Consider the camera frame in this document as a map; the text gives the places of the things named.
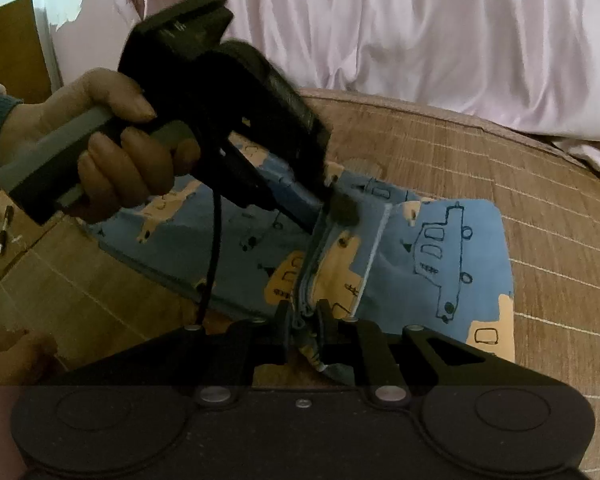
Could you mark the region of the person's left hand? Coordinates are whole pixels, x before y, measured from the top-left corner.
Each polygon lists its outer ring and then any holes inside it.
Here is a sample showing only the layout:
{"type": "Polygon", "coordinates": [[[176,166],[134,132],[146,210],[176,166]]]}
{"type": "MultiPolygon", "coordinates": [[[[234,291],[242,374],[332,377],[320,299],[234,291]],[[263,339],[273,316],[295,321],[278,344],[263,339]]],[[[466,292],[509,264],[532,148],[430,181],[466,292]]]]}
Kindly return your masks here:
{"type": "Polygon", "coordinates": [[[135,128],[154,119],[154,109],[132,79],[96,68],[45,102],[19,104],[12,110],[1,128],[0,167],[95,105],[108,107],[132,126],[123,130],[119,143],[101,132],[93,133],[76,161],[86,199],[69,214],[87,223],[101,222],[122,208],[137,207],[151,196],[170,192],[174,178],[191,172],[200,157],[194,139],[166,148],[135,128]]]}

